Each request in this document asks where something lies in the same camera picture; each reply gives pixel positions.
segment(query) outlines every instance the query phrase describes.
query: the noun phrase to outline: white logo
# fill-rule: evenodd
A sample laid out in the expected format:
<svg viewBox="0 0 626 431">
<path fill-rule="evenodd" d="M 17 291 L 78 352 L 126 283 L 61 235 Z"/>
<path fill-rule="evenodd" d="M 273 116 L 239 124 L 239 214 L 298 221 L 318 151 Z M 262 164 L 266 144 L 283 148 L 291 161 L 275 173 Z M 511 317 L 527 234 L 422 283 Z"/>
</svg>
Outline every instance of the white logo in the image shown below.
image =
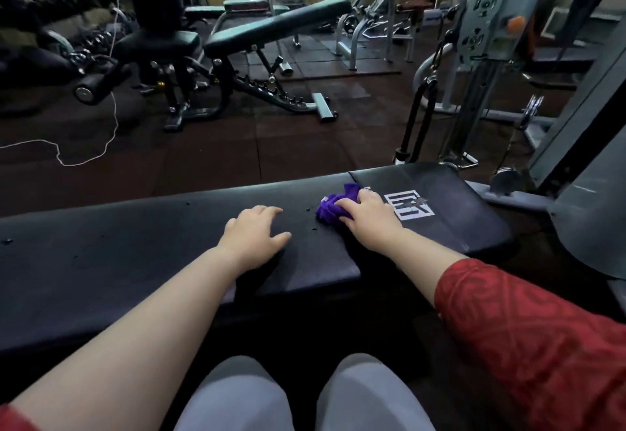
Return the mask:
<svg viewBox="0 0 626 431">
<path fill-rule="evenodd" d="M 395 211 L 400 221 L 413 220 L 414 218 L 430 217 L 434 212 L 426 204 L 426 198 L 419 196 L 415 190 L 408 192 L 389 193 L 385 195 L 389 205 Z"/>
</svg>

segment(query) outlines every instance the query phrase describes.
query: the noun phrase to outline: leg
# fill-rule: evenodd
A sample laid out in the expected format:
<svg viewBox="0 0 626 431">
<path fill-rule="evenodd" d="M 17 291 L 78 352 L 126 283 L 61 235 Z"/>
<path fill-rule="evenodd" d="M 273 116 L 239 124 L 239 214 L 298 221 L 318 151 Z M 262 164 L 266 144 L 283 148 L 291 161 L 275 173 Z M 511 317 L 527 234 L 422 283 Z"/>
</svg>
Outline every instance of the leg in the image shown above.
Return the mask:
<svg viewBox="0 0 626 431">
<path fill-rule="evenodd" d="M 371 355 L 345 358 L 317 400 L 316 431 L 434 431 L 411 390 Z"/>
<path fill-rule="evenodd" d="M 256 360 L 216 366 L 185 407 L 175 431 L 293 431 L 285 392 Z"/>
</svg>

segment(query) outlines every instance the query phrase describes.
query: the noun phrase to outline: red shirt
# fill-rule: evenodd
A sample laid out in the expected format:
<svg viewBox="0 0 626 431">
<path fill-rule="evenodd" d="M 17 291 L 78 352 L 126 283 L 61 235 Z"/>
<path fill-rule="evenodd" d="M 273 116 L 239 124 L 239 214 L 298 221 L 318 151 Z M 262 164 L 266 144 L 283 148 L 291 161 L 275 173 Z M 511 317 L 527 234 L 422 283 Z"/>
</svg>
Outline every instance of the red shirt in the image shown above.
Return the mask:
<svg viewBox="0 0 626 431">
<path fill-rule="evenodd" d="M 434 299 L 533 429 L 626 429 L 626 326 L 475 259 L 450 266 Z M 37 429 L 5 405 L 0 431 Z"/>
</svg>

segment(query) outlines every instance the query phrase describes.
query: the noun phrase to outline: purple cloth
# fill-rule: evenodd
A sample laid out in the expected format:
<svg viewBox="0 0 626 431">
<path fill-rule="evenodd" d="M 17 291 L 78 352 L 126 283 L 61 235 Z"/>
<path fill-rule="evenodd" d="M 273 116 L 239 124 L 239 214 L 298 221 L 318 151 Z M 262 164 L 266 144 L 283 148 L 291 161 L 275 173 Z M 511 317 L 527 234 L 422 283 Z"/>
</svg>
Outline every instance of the purple cloth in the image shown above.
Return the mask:
<svg viewBox="0 0 626 431">
<path fill-rule="evenodd" d="M 345 193 L 333 193 L 328 197 L 322 199 L 317 212 L 317 218 L 328 223 L 329 225 L 338 226 L 341 224 L 339 217 L 348 217 L 352 219 L 350 213 L 346 212 L 343 208 L 335 205 L 335 202 L 340 198 L 349 198 L 353 202 L 357 202 L 359 196 L 359 190 L 361 189 L 358 183 L 346 183 L 344 184 Z"/>
</svg>

